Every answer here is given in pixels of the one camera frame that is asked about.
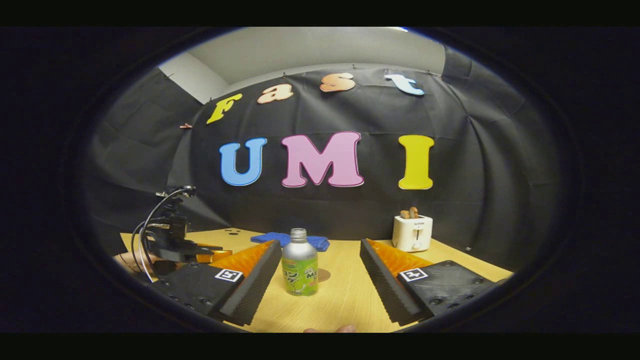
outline white ceiling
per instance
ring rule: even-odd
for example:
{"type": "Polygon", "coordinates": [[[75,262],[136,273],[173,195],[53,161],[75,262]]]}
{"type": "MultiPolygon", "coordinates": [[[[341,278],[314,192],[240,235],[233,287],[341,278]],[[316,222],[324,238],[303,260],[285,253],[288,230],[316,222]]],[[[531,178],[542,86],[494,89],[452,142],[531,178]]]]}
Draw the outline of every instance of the white ceiling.
{"type": "Polygon", "coordinates": [[[243,28],[189,53],[227,84],[285,69],[331,63],[396,65],[442,73],[443,47],[390,28],[243,28]]]}

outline wooden table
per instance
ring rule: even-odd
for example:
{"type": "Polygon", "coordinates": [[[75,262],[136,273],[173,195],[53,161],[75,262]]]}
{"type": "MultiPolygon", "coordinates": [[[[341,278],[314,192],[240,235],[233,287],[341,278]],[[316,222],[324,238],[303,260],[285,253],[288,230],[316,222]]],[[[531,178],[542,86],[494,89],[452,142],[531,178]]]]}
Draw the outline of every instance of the wooden table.
{"type": "MultiPolygon", "coordinates": [[[[250,239],[261,234],[230,228],[189,233],[186,238],[197,243],[222,246],[225,250],[236,253],[257,245],[250,239]]],[[[122,234],[122,238],[129,248],[131,234],[122,234]]],[[[390,240],[379,241],[391,245],[390,240]]],[[[318,267],[329,271],[331,276],[320,282],[317,294],[311,297],[288,294],[285,291],[282,267],[278,265],[252,324],[240,328],[251,332],[302,332],[307,328],[334,332],[339,327],[352,323],[358,332],[392,332],[415,325],[399,326],[389,320],[360,260],[360,241],[329,242],[331,245],[327,251],[318,252],[318,267]]],[[[499,281],[512,274],[433,239],[428,250],[413,254],[432,263],[455,261],[491,281],[499,281]]]]}

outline human hand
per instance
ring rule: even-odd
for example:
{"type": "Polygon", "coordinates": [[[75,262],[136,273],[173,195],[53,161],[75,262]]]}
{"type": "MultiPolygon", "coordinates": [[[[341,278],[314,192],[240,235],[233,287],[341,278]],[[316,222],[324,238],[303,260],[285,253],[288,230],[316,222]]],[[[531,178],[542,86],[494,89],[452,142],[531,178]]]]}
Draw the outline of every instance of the human hand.
{"type": "MultiPolygon", "coordinates": [[[[305,329],[303,332],[322,332],[315,329],[305,329]]],[[[338,328],[335,332],[356,332],[356,327],[352,324],[338,328]]]]}
{"type": "MultiPolygon", "coordinates": [[[[151,259],[152,263],[155,263],[156,261],[160,260],[159,257],[153,254],[149,254],[149,258],[151,259]]],[[[121,264],[128,271],[139,272],[138,267],[136,266],[136,263],[133,260],[133,254],[131,254],[130,252],[116,255],[113,257],[113,259],[116,260],[116,262],[121,264]]],[[[140,259],[137,259],[137,260],[138,260],[138,264],[140,264],[140,267],[142,267],[142,264],[140,263],[140,259]]],[[[144,257],[143,260],[144,260],[145,266],[149,266],[149,262],[147,261],[146,257],[144,257]]]]}

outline letter m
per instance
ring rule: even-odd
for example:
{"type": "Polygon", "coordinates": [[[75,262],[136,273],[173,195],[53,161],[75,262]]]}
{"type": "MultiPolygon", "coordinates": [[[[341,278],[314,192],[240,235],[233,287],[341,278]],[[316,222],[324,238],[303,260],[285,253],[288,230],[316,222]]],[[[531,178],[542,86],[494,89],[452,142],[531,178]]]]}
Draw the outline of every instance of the letter m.
{"type": "Polygon", "coordinates": [[[329,184],[337,187],[352,187],[364,184],[364,178],[358,174],[356,144],[360,133],[344,131],[335,133],[329,139],[323,152],[319,152],[306,135],[293,135],[282,139],[282,145],[289,151],[287,177],[282,185],[299,188],[307,184],[302,177],[302,166],[315,185],[320,185],[333,165],[333,175],[329,184]]]}

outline green can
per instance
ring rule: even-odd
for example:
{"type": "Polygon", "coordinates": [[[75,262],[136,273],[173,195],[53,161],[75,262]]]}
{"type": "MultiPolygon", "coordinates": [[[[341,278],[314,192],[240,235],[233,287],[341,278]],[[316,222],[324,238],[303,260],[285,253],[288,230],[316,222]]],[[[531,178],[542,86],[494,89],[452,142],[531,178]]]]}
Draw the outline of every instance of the green can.
{"type": "Polygon", "coordinates": [[[306,230],[291,230],[291,242],[282,249],[282,275],[287,293],[296,296],[317,293],[317,251],[307,241],[306,230]]]}

